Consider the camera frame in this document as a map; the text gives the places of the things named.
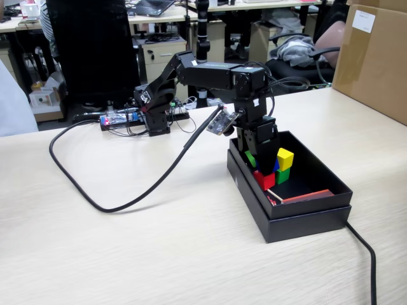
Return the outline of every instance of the black robotic arm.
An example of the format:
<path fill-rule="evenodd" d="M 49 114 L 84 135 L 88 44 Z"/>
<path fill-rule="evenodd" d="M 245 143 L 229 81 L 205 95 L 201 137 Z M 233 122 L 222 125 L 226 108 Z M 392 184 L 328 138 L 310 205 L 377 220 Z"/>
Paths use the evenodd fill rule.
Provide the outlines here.
<path fill-rule="evenodd" d="M 275 118 L 266 113 L 270 91 L 264 68 L 216 62 L 198 65 L 191 51 L 175 54 L 161 76 L 135 89 L 135 101 L 151 134 L 170 132 L 165 111 L 176 95 L 176 79 L 183 85 L 229 91 L 239 113 L 233 122 L 239 150 L 251 152 L 263 175 L 273 172 L 280 140 Z"/>

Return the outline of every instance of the black box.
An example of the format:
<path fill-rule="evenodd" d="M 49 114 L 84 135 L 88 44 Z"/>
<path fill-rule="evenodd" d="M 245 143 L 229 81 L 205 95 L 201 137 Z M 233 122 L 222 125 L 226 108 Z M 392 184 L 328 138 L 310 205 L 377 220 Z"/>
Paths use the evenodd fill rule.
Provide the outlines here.
<path fill-rule="evenodd" d="M 273 191 L 283 199 L 329 189 L 334 196 L 273 206 L 230 140 L 228 169 L 266 242 L 341 229 L 349 217 L 352 191 L 290 132 L 280 132 L 281 147 L 294 153 L 288 181 Z"/>

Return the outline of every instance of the cardboard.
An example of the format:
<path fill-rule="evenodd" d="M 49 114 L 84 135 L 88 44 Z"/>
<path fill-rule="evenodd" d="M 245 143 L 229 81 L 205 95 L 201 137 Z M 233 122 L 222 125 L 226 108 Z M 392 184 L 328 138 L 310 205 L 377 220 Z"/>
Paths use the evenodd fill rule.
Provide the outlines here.
<path fill-rule="evenodd" d="M 64 103 L 57 102 L 53 106 L 41 106 L 33 107 L 31 105 L 31 111 L 37 122 L 53 121 L 56 119 L 63 119 L 65 108 Z"/>
<path fill-rule="evenodd" d="M 379 7 L 403 8 L 398 0 L 357 0 Z M 373 25 L 355 16 L 374 15 Z M 407 13 L 352 5 L 336 67 L 333 88 L 407 125 Z"/>
<path fill-rule="evenodd" d="M 347 4 L 358 4 L 371 6 L 372 8 L 383 8 L 385 10 L 402 11 L 407 13 L 406 0 L 348 0 Z"/>

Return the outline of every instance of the desk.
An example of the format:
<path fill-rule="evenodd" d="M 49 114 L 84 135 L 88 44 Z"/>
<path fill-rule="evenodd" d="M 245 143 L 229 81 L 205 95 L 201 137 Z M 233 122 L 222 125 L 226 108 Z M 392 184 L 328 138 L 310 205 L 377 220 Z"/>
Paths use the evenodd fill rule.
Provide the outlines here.
<path fill-rule="evenodd" d="M 349 222 L 376 251 L 378 303 L 403 304 L 407 127 L 333 89 L 276 100 L 279 129 L 353 190 Z M 108 215 L 52 161 L 59 131 L 0 139 L 1 304 L 370 304 L 370 256 L 349 230 L 265 244 L 226 169 L 229 138 L 203 132 L 158 189 Z M 111 208 L 152 185 L 189 137 L 176 124 L 139 139 L 81 126 L 55 154 Z"/>
<path fill-rule="evenodd" d="M 171 6 L 167 11 L 165 11 L 160 17 L 147 17 L 147 16 L 136 16 L 129 17 L 129 24 L 153 24 L 153 23 L 163 23 L 163 22 L 182 22 L 185 21 L 186 10 L 184 6 Z M 191 21 L 198 20 L 198 14 L 188 10 L 188 15 Z"/>
<path fill-rule="evenodd" d="M 320 1 L 315 0 L 312 2 L 300 2 L 298 0 L 287 0 L 279 2 L 263 2 L 263 3 L 244 3 L 238 2 L 235 5 L 222 5 L 222 6 L 212 6 L 208 9 L 209 13 L 215 11 L 240 11 L 240 10 L 260 10 L 263 8 L 291 8 L 293 6 L 310 6 L 310 5 L 319 5 Z M 188 6 L 196 9 L 197 6 L 194 2 L 188 3 Z"/>
<path fill-rule="evenodd" d="M 129 17 L 129 24 L 150 24 L 150 23 L 163 23 L 163 22 L 182 22 L 185 21 L 185 7 L 182 6 L 171 6 L 167 11 L 165 11 L 160 17 L 147 17 L 147 16 L 136 16 Z M 198 20 L 197 13 L 193 11 L 188 11 L 188 15 L 191 17 L 191 21 Z M 41 29 L 40 24 L 30 25 L 27 24 L 18 26 L 18 23 L 22 20 L 22 17 L 13 17 L 10 21 L 0 24 L 0 33 L 9 33 L 15 31 L 26 31 L 26 30 L 38 30 Z"/>
<path fill-rule="evenodd" d="M 21 21 L 21 19 L 22 17 L 15 17 L 11 18 L 10 21 L 0 24 L 0 34 L 15 32 L 15 28 L 18 27 L 18 23 Z"/>

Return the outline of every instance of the wooden stick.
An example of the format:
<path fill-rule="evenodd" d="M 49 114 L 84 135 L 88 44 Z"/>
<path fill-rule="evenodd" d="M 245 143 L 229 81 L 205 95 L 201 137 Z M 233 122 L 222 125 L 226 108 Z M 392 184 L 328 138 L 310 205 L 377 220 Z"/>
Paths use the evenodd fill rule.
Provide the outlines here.
<path fill-rule="evenodd" d="M 271 192 L 271 190 L 267 190 L 271 195 L 273 195 L 274 197 L 276 197 L 278 200 L 280 200 L 281 201 L 281 203 L 283 203 L 282 201 L 283 201 L 283 199 L 281 199 L 280 197 L 278 197 L 275 193 L 273 193 L 273 192 Z"/>

